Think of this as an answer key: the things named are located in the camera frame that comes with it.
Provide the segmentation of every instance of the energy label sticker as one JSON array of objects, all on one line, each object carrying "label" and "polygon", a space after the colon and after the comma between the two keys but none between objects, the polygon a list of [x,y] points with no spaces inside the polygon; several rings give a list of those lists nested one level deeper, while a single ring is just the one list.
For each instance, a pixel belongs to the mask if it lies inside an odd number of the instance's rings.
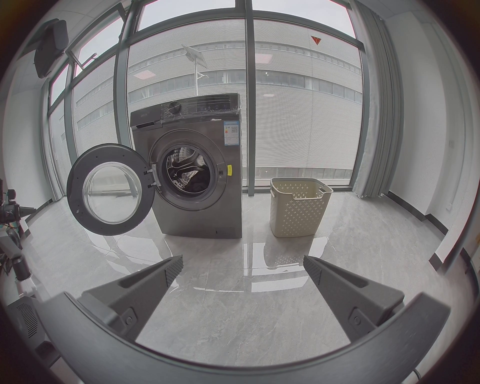
[{"label": "energy label sticker", "polygon": [[225,145],[240,145],[240,121],[224,121],[223,135]]}]

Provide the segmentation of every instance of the marble floor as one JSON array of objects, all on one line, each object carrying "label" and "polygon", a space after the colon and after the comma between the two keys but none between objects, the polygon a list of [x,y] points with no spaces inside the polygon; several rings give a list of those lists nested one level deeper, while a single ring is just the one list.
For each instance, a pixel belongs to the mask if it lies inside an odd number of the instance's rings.
[{"label": "marble floor", "polygon": [[152,212],[132,231],[108,237],[83,229],[61,199],[29,222],[24,251],[50,295],[67,291],[76,297],[182,254],[182,272],[137,342],[198,362],[278,364],[349,343],[303,269],[304,254],[398,288],[404,303],[425,291],[451,306],[442,334],[419,365],[421,373],[466,319],[473,290],[463,261],[456,260],[445,275],[436,273],[428,259],[442,234],[387,197],[333,193],[317,233],[303,238],[275,238],[269,215],[270,194],[244,195],[242,239],[163,235]]}]

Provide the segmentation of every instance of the window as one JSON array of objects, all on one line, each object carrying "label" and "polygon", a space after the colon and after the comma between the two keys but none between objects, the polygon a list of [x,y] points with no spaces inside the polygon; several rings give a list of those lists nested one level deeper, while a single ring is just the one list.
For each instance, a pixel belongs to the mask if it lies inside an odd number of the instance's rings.
[{"label": "window", "polygon": [[67,179],[72,164],[68,155],[65,138],[65,123],[63,118],[63,100],[53,110],[49,117],[49,129],[52,143],[53,158],[60,183],[64,191],[67,190]]},{"label": "window", "polygon": [[345,99],[355,101],[355,91],[353,89],[345,88]]},{"label": "window", "polygon": [[52,82],[50,87],[50,105],[57,100],[62,91],[65,89],[65,85],[67,83],[67,71],[68,66],[63,68],[62,72],[60,72],[57,78]]},{"label": "window", "polygon": [[73,133],[78,156],[95,145],[118,142],[113,115],[113,83],[109,81],[114,65],[115,57],[111,57],[73,89]]},{"label": "window", "polygon": [[252,0],[254,10],[273,11],[303,17],[355,37],[347,9],[329,0]]},{"label": "window", "polygon": [[80,130],[111,112],[113,112],[113,100],[101,106],[100,108],[95,109],[93,112],[90,112],[84,118],[78,120],[77,129]]},{"label": "window", "polygon": [[138,30],[140,31],[153,24],[187,13],[234,7],[235,0],[183,0],[181,5],[174,1],[157,0],[145,5]]},{"label": "window", "polygon": [[[200,1],[198,4],[197,7],[206,7]],[[151,12],[153,11],[147,12],[146,8],[144,17]],[[207,64],[208,68],[200,65],[197,68],[199,95],[234,92],[240,94],[241,149],[243,167],[246,170],[247,91],[243,19],[185,25],[130,46],[127,68],[128,114],[151,105],[195,96],[194,64],[185,56],[186,50],[182,44],[200,51]]]},{"label": "window", "polygon": [[345,97],[345,89],[341,85],[333,84],[333,94],[340,96],[340,97]]},{"label": "window", "polygon": [[[84,68],[93,62],[94,59],[88,60],[93,54],[96,54],[96,57],[98,57],[119,42],[119,36],[123,27],[123,19],[120,18],[118,13],[116,15],[118,16],[116,20],[104,27],[80,48],[80,51],[76,56]],[[77,65],[75,76],[81,71],[82,68]]]},{"label": "window", "polygon": [[[297,25],[254,20],[254,28],[255,185],[272,177],[348,185],[362,118],[359,50]],[[322,39],[318,46],[312,35]]]}]

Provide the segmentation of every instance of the street lamp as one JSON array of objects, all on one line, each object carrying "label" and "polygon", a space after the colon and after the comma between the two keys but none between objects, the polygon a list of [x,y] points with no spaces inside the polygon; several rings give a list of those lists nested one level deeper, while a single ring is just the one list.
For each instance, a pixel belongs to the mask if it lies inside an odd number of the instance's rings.
[{"label": "street lamp", "polygon": [[199,73],[197,71],[197,64],[200,64],[205,69],[208,69],[207,63],[205,62],[204,56],[200,51],[197,51],[196,49],[193,49],[192,47],[183,44],[182,47],[184,47],[187,51],[187,53],[185,54],[187,59],[195,63],[195,96],[198,96],[198,79],[206,75],[200,74],[201,76],[198,77]]}]

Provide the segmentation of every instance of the camera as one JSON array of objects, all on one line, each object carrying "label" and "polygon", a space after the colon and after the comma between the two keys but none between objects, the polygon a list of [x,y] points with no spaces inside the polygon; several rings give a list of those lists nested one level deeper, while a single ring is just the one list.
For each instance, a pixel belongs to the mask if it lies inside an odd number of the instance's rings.
[{"label": "camera", "polygon": [[0,179],[0,224],[9,224],[19,221],[21,217],[31,215],[35,208],[22,207],[15,201],[15,189],[9,189],[3,198],[3,180]]}]

